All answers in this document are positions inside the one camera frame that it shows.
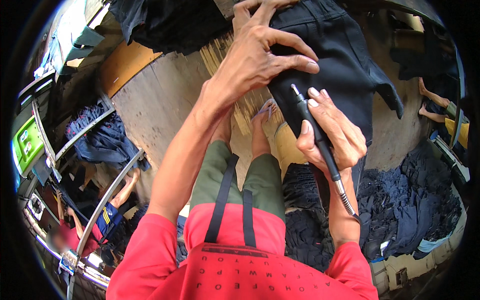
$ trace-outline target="man in red shirt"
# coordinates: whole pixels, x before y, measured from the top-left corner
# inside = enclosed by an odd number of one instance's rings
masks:
[[[87,257],[99,247],[100,243],[106,243],[108,240],[106,236],[112,230],[115,230],[115,226],[121,221],[122,215],[118,213],[118,208],[124,204],[133,187],[140,178],[140,169],[136,168],[133,172],[133,178],[125,176],[125,186],[120,192],[112,198],[103,207],[102,214],[98,216],[93,228],[92,233],[88,236],[84,250],[80,254],[81,257]],[[77,217],[75,211],[69,207],[67,213],[73,217],[75,221],[75,227],[70,229],[68,223],[64,221],[64,208],[61,201],[61,192],[57,189],[57,205],[60,219],[60,226],[50,229],[47,233],[46,242],[48,247],[58,253],[66,252],[70,249],[77,250],[80,238],[84,233],[85,226],[82,225],[80,219]]]
[[[229,147],[232,105],[283,70],[319,71],[317,56],[298,36],[268,27],[277,8],[297,1],[246,0],[234,7],[234,42],[165,153],[147,214],[111,277],[107,298],[378,298],[358,245],[360,225],[346,212],[331,182],[329,228],[336,251],[329,269],[323,274],[284,256],[280,171],[262,130],[275,109],[272,102],[251,121],[253,160],[242,192],[237,187],[238,157]],[[249,10],[260,3],[251,16]],[[274,56],[269,51],[273,44],[301,54]],[[325,90],[312,87],[308,95],[309,110],[333,144],[346,193],[358,212],[351,167],[366,154],[365,138]],[[297,147],[330,178],[306,120]],[[176,221],[190,195],[184,228],[189,256],[177,268]]]

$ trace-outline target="bare foot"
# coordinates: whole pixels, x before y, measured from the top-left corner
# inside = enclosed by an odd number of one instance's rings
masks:
[[[427,112],[427,102],[424,102],[419,110],[419,115],[425,116],[426,112]]]
[[[272,100],[268,100],[267,105],[265,105],[263,108],[267,109],[263,113],[257,114],[253,119],[250,121],[250,129],[255,127],[255,126],[262,126],[268,121],[268,108],[272,107],[272,115],[276,112],[276,104],[273,103]]]
[[[425,88],[425,84],[423,83],[423,78],[419,77],[419,92],[420,95],[425,95],[428,90]]]

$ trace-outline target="finger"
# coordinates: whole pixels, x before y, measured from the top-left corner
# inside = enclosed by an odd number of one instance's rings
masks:
[[[252,19],[255,19],[259,25],[268,26],[277,9],[290,4],[296,4],[298,1],[300,0],[264,0],[255,14],[253,14]]]
[[[360,128],[355,126],[345,116],[345,114],[335,106],[332,99],[328,95],[327,90],[323,89],[318,92],[314,87],[311,87],[308,90],[308,95],[315,99],[319,104],[327,107],[326,110],[328,115],[337,121],[345,137],[350,142],[350,144],[356,148],[356,150],[360,150],[361,148],[363,148],[362,144],[364,144],[365,142],[363,142],[362,140],[364,140],[365,137],[361,133]]]
[[[314,61],[318,61],[318,57],[312,48],[305,44],[305,42],[296,34],[268,27],[265,31],[265,37],[269,46],[281,44],[283,46],[292,47],[301,54],[308,56]]]
[[[308,109],[332,142],[334,149],[340,150],[351,147],[337,120],[333,119],[328,113],[329,108],[327,106],[321,105],[314,99],[309,99]]]
[[[305,158],[320,169],[326,168],[326,163],[320,150],[315,145],[315,137],[310,122],[303,120],[301,124],[300,135],[296,142],[297,148],[303,153]]]
[[[310,74],[317,74],[320,70],[315,61],[300,54],[275,56],[272,59],[272,68],[270,69],[274,73],[272,77],[288,69],[296,69]]]
[[[241,28],[250,20],[250,9],[262,4],[262,0],[245,0],[233,6],[233,27]]]

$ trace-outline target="wooden beam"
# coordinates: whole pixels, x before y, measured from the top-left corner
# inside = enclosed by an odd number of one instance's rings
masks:
[[[122,41],[100,66],[100,84],[112,98],[132,77],[162,53],[132,42],[127,46]]]
[[[216,6],[226,20],[233,19],[233,5],[241,0],[214,0]]]

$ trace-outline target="apron strap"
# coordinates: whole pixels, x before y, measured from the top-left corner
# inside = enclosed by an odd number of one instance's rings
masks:
[[[246,246],[257,247],[255,232],[253,231],[253,204],[252,192],[243,191],[243,239]]]
[[[216,197],[215,208],[213,209],[212,219],[208,226],[207,233],[205,234],[206,243],[216,243],[218,232],[220,231],[220,224],[222,223],[223,213],[225,211],[225,205],[227,204],[228,192],[230,191],[230,185],[232,183],[233,174],[235,173],[235,166],[237,165],[239,157],[236,154],[232,154],[228,161],[227,169],[223,174],[222,183],[220,184],[220,190]]]

